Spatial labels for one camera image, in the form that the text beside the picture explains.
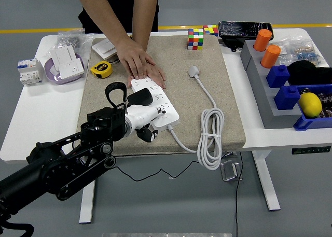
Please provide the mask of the person's right hand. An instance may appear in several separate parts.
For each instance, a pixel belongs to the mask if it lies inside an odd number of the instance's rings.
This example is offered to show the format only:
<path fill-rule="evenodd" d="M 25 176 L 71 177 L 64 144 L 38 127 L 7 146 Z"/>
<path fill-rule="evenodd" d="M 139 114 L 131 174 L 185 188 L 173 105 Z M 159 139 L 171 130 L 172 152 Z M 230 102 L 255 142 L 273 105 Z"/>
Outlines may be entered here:
<path fill-rule="evenodd" d="M 114 45 L 119 60 L 130 77 L 135 79 L 145 78 L 147 76 L 147 63 L 155 65 L 155 62 L 143 50 L 143 47 L 128 36 L 125 36 Z"/>

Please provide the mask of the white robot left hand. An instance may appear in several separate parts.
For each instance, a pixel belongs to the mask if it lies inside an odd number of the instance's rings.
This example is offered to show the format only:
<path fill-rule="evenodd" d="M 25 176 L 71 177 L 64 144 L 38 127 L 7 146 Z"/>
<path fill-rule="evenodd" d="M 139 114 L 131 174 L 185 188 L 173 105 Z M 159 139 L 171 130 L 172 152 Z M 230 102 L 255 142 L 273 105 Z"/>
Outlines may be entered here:
<path fill-rule="evenodd" d="M 143 105 L 131 105 L 127 108 L 125 115 L 126 133 L 128 137 L 136 131 L 137 136 L 145 142 L 151 143 L 158 135 L 158 130 L 153 132 L 149 129 L 150 123 L 157 118 L 158 115 L 165 114 L 165 110 L 161 107 L 150 107 Z"/>

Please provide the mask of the person's left hand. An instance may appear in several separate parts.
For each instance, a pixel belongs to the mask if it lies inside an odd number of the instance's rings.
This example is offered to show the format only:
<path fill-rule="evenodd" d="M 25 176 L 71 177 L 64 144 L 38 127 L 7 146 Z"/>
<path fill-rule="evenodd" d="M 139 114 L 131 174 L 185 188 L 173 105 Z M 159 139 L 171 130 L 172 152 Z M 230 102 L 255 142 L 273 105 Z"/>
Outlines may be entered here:
<path fill-rule="evenodd" d="M 152 65 L 149 63 L 146 63 L 146 65 L 143 67 L 142 71 L 138 71 L 138 70 L 131 70 L 128 69 L 127 70 L 127 74 L 128 74 L 128 81 L 127 81 L 127 87 L 131 87 L 131 81 L 133 79 L 143 79 L 146 77 L 149 77 L 152 79 L 152 81 L 154 81 L 157 85 L 159 85 L 161 88 L 165 89 L 165 81 L 166 81 L 166 77 L 165 77 L 165 73 L 164 71 L 158 67 L 157 65 Z"/>

